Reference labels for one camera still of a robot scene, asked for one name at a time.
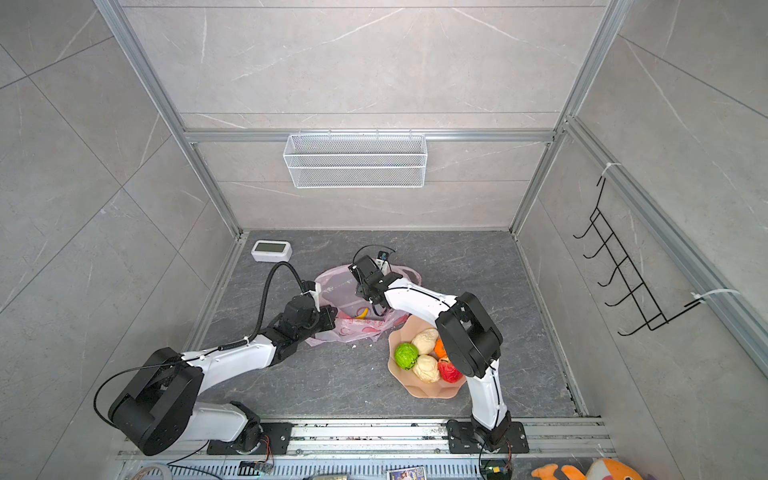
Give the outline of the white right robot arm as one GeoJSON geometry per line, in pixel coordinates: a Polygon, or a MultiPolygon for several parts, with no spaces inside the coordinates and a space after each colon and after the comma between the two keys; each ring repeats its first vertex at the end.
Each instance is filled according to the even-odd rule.
{"type": "Polygon", "coordinates": [[[503,447],[512,427],[499,378],[503,336],[480,300],[469,292],[455,296],[431,291],[367,255],[349,270],[358,283],[358,296],[405,311],[437,329],[449,360],[467,379],[475,437],[489,451],[503,447]]]}

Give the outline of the red fake apple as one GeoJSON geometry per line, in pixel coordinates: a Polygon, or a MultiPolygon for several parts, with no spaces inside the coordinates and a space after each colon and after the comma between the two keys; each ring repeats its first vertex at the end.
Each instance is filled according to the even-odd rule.
{"type": "Polygon", "coordinates": [[[464,378],[458,368],[447,358],[438,360],[438,372],[442,381],[454,384],[464,378]]]}

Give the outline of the pink printed plastic bag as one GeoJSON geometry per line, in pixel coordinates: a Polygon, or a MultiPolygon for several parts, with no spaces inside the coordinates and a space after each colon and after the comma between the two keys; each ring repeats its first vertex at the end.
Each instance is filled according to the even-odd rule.
{"type": "Polygon", "coordinates": [[[403,325],[409,314],[402,310],[373,307],[356,294],[357,281],[347,266],[337,266],[321,273],[315,284],[320,288],[319,304],[338,309],[333,330],[320,332],[306,340],[311,346],[324,343],[350,343],[371,339],[376,341],[382,333],[403,325]],[[358,312],[369,309],[365,319],[357,319],[358,312]]]}

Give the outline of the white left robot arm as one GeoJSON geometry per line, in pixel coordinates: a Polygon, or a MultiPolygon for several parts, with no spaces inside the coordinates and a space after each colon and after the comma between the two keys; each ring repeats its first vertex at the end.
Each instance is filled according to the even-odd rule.
{"type": "Polygon", "coordinates": [[[205,351],[156,350],[111,404],[104,420],[153,456],[179,441],[209,441],[238,453],[260,447],[260,417],[243,403],[206,403],[201,393],[244,373],[278,365],[300,343],[335,328],[338,309],[310,294],[293,297],[254,337],[205,351]]]}

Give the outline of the peach scalloped plastic bowl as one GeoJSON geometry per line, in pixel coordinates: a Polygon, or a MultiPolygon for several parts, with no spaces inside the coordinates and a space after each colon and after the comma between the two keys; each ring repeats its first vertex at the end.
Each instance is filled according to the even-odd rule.
{"type": "Polygon", "coordinates": [[[427,383],[418,379],[411,370],[406,371],[400,368],[395,360],[395,350],[401,343],[411,341],[417,334],[431,327],[432,325],[428,322],[410,316],[399,330],[393,331],[388,338],[388,369],[407,392],[415,398],[451,399],[466,384],[465,376],[459,375],[458,380],[454,383],[444,381],[441,376],[438,377],[437,382],[427,383]]]}

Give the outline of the large orange fake orange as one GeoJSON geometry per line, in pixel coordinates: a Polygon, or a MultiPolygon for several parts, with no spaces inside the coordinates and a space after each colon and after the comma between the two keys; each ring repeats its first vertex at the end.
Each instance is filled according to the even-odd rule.
{"type": "Polygon", "coordinates": [[[436,344],[434,347],[434,353],[437,355],[439,359],[447,357],[447,352],[441,338],[438,338],[436,341],[436,344]]]}

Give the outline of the green fake fruit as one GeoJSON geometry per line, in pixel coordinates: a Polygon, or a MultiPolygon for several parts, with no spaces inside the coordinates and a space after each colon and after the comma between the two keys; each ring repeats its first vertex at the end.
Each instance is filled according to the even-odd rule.
{"type": "Polygon", "coordinates": [[[402,370],[411,370],[420,356],[419,349],[409,342],[399,344],[393,354],[393,358],[399,368],[402,370]]]}

